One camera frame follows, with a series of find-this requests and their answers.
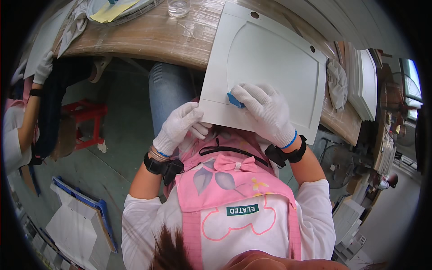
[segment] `white cabinet door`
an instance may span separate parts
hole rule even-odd
[[[252,131],[227,92],[238,83],[268,83],[285,95],[294,127],[313,143],[327,59],[295,32],[259,13],[254,18],[252,12],[225,4],[200,97],[203,122]]]

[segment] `white cotton glove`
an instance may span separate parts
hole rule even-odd
[[[19,80],[24,78],[24,73],[21,73],[27,64],[27,59],[25,59],[21,65],[15,70],[15,73],[12,75],[12,79],[10,80],[10,85],[14,86]]]
[[[209,128],[211,128],[213,125],[209,123],[204,122],[198,122],[196,124],[193,124],[189,131],[198,139],[205,139],[206,135],[209,133]]]
[[[158,136],[153,140],[153,146],[159,153],[171,156],[183,141],[188,130],[191,130],[195,136],[204,138],[198,129],[204,133],[202,127],[205,128],[205,126],[196,125],[203,118],[203,115],[204,112],[198,108],[198,102],[188,102],[173,110],[163,123]]]
[[[289,108],[285,97],[270,85],[239,84],[231,94],[244,103],[246,115],[256,134],[279,148],[291,145],[297,131],[289,120]]]
[[[35,78],[33,79],[33,83],[44,84],[45,80],[50,75],[53,70],[53,52],[46,52],[36,67]]]

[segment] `white shoe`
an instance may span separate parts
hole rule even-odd
[[[93,63],[96,66],[96,76],[94,79],[90,81],[91,83],[97,83],[99,81],[99,79],[102,76],[102,73],[104,72],[109,62],[111,62],[111,60],[112,60],[112,56],[104,56],[102,58],[97,58],[93,61]]]

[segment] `window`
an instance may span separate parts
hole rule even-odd
[[[416,64],[410,59],[400,59],[402,72],[405,73],[409,78],[405,78],[405,101],[408,106],[414,106],[420,108],[423,105],[420,80],[417,73]],[[410,110],[408,118],[411,120],[417,120],[417,110]]]

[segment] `silver bracelet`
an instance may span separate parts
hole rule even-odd
[[[152,155],[152,157],[154,159],[156,159],[157,161],[160,161],[160,162],[165,162],[165,161],[171,160],[171,158],[169,156],[161,155],[153,145],[150,146],[149,153],[150,153],[150,155]]]

